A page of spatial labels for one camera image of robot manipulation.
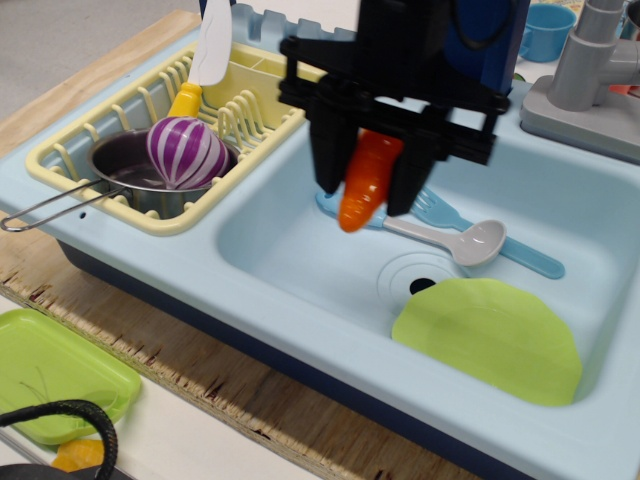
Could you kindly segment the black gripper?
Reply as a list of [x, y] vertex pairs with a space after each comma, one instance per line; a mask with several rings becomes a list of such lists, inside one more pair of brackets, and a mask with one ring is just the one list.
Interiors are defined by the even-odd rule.
[[358, 130], [397, 138], [391, 217], [408, 213], [434, 164], [487, 163], [505, 82], [507, 1], [363, 1], [354, 39], [290, 36], [280, 99], [310, 121], [315, 178], [342, 183]]

